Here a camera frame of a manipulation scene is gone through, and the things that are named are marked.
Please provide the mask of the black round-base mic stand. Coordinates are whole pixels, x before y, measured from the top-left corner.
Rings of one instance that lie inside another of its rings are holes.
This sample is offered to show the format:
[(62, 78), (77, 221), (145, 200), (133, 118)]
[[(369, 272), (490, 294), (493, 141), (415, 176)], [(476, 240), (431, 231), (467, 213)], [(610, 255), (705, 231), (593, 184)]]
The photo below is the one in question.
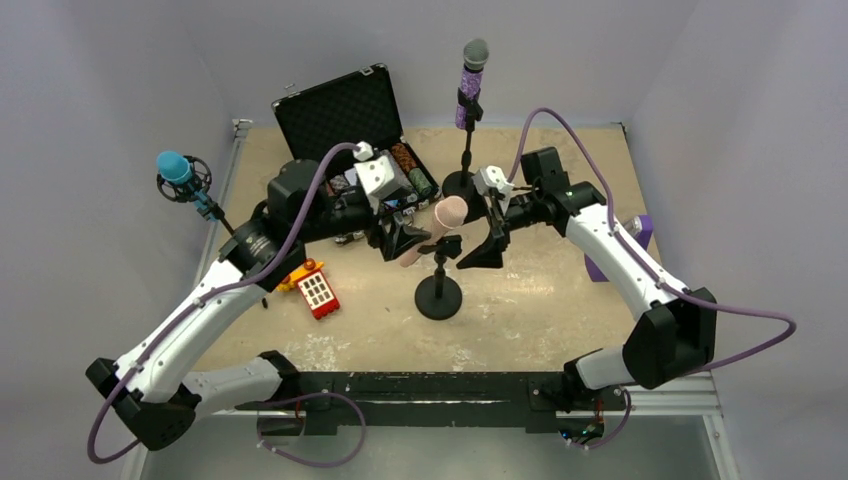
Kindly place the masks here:
[(479, 104), (479, 93), (469, 97), (461, 89), (457, 92), (458, 103), (464, 108), (462, 119), (466, 132), (465, 146), (460, 159), (460, 169), (450, 173), (442, 183), (442, 193), (445, 197), (457, 196), (462, 198), (468, 205), (473, 203), (476, 190), (473, 185), (470, 166), (472, 162), (471, 144), (476, 123), (482, 119), (483, 109)]

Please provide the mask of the pink plastic cylinder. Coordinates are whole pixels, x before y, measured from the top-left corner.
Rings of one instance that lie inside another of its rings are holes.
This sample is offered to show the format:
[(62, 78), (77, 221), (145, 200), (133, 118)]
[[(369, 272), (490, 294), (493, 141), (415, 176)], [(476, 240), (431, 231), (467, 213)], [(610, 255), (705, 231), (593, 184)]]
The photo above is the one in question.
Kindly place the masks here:
[(409, 251), (403, 253), (398, 264), (406, 268), (414, 264), (422, 255), (421, 247), (435, 245), (443, 236), (462, 226), (468, 215), (467, 202), (459, 196), (449, 196), (438, 202), (433, 210), (430, 237), (415, 244)]

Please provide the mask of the purple glitter microphone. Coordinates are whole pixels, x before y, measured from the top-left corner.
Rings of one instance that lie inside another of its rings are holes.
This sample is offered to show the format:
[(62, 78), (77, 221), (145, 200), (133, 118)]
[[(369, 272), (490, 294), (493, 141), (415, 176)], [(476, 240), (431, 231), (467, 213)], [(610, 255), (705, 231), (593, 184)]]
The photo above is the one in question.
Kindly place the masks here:
[(455, 125), (465, 130), (471, 121), (477, 121), (482, 115), (479, 105), (482, 74), (489, 59), (489, 47), (482, 38), (469, 41), (463, 48), (463, 70), (457, 93)]

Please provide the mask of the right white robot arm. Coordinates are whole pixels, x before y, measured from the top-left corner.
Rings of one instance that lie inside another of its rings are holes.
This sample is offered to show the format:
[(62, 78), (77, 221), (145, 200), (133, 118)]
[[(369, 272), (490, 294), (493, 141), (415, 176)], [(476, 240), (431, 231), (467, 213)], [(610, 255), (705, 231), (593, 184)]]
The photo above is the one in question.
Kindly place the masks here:
[(500, 268), (511, 232), (544, 223), (577, 246), (625, 301), (635, 326), (618, 347), (607, 347), (564, 367), (564, 394), (582, 398), (609, 386), (635, 383), (656, 388), (694, 372), (714, 358), (716, 318), (705, 288), (689, 289), (662, 270), (615, 218), (589, 182), (573, 184), (552, 147), (525, 154), (521, 169), (529, 190), (514, 194), (501, 168), (473, 176), (487, 203), (490, 233), (458, 268)]

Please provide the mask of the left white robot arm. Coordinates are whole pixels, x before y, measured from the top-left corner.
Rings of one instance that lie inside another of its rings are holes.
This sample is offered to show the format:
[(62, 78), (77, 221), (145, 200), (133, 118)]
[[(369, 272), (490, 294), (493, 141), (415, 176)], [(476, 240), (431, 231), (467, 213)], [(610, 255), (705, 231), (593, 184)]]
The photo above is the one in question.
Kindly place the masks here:
[(383, 203), (400, 189), (384, 155), (357, 161), (357, 182), (336, 197), (326, 188), (325, 162), (295, 160), (268, 184), (267, 197), (220, 249), (188, 297), (145, 340), (115, 360), (86, 371), (135, 441), (164, 449), (198, 420), (248, 403), (295, 398), (298, 371), (268, 351), (242, 366), (195, 370), (197, 360), (229, 326), (301, 267), (308, 243), (362, 231), (385, 261), (425, 237)]

